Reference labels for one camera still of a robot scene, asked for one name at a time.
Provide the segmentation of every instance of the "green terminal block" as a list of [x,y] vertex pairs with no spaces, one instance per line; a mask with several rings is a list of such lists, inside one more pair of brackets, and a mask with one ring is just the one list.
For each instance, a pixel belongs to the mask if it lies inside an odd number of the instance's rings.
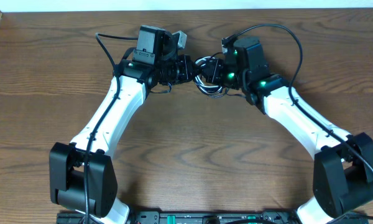
[[249,216],[247,217],[247,219],[256,219],[256,217],[253,216],[253,215],[249,215]]
[[167,216],[167,224],[175,224],[175,215]]

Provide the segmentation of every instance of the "wood grain surface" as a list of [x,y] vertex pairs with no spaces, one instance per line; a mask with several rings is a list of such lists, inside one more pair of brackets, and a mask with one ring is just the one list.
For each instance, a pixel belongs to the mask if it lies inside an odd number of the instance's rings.
[[[0,223],[54,223],[48,154],[90,120],[111,80],[95,32],[137,36],[139,26],[188,34],[192,58],[254,24],[300,38],[296,89],[353,134],[373,138],[373,9],[68,12],[3,15],[0,27]],[[257,29],[272,71],[291,78],[298,49],[284,31]],[[133,41],[104,40],[114,58]],[[297,208],[312,195],[313,161],[276,121],[245,100],[211,99],[193,83],[149,95],[114,158],[117,196],[162,210]],[[360,208],[373,214],[373,202]]]

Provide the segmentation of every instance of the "black bracket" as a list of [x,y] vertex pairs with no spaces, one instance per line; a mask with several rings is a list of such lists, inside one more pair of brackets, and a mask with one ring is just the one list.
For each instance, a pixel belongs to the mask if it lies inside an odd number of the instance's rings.
[[[116,198],[117,182],[110,156],[91,152],[88,185],[90,213],[105,217]],[[53,203],[70,210],[85,211],[84,173],[81,166],[85,151],[73,145],[55,143],[50,151],[50,196]]]
[[[365,133],[347,137],[347,143],[373,167],[373,140]],[[341,159],[352,166],[344,170]],[[336,218],[373,200],[373,173],[346,146],[325,146],[315,154],[313,193],[326,214]]]

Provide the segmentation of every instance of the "wire bundle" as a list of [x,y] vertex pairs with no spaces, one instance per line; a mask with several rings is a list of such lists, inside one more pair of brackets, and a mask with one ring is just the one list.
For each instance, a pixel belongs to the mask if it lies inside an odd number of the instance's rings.
[[[216,58],[214,56],[215,56],[215,54],[213,56],[207,56],[207,57],[199,58],[199,59],[197,59],[195,61],[195,64],[197,64],[197,66],[199,66],[200,68],[204,67],[204,66],[206,66],[206,63],[208,63],[212,59],[216,60]],[[210,85],[210,86],[208,86],[208,85],[205,85],[203,83],[203,81],[201,80],[201,78],[198,75],[195,76],[195,78],[193,79],[193,82],[195,82],[195,84],[198,87],[198,89],[204,95],[209,96],[211,98],[220,98],[220,97],[223,97],[229,91],[229,88],[226,88],[225,92],[223,93],[224,88],[222,86],[217,86],[217,85]]]

